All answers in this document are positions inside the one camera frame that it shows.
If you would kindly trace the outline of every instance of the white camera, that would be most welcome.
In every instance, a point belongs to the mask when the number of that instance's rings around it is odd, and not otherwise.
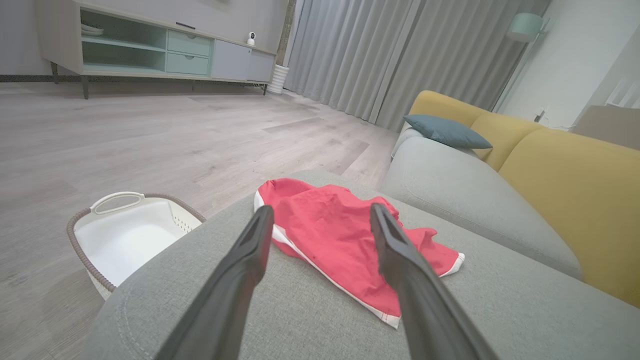
[[[249,38],[246,39],[246,43],[251,46],[255,45],[255,33],[253,31],[249,33]]]

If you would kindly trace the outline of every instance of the laundry basket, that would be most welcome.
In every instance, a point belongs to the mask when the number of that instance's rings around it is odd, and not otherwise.
[[[93,285],[106,300],[133,272],[204,221],[175,197],[118,192],[71,218],[67,234]]]

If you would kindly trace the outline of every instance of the gray curtain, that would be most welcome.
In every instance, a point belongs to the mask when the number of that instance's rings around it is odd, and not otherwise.
[[[417,3],[305,0],[284,87],[368,119],[409,11]]]
[[[422,90],[490,109],[525,46],[518,12],[550,0],[305,0],[285,88],[400,131]]]

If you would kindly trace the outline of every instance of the red cloth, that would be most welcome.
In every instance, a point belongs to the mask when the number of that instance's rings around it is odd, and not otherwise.
[[[398,220],[398,210],[382,197],[360,200],[341,186],[316,188],[296,179],[264,183],[256,193],[255,208],[273,206],[273,239],[283,252],[308,261],[397,328],[400,305],[396,292],[378,273],[378,253],[369,222],[369,209],[375,202],[384,204]],[[457,271],[464,260],[463,254],[431,239],[434,229],[404,231],[438,275]]]

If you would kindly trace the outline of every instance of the light green drawer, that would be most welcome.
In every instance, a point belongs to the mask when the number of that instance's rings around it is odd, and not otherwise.
[[[209,59],[192,55],[168,53],[166,55],[166,71],[179,72],[181,74],[207,75],[209,71]]]
[[[211,40],[195,35],[169,30],[167,50],[181,53],[209,56],[211,53]]]

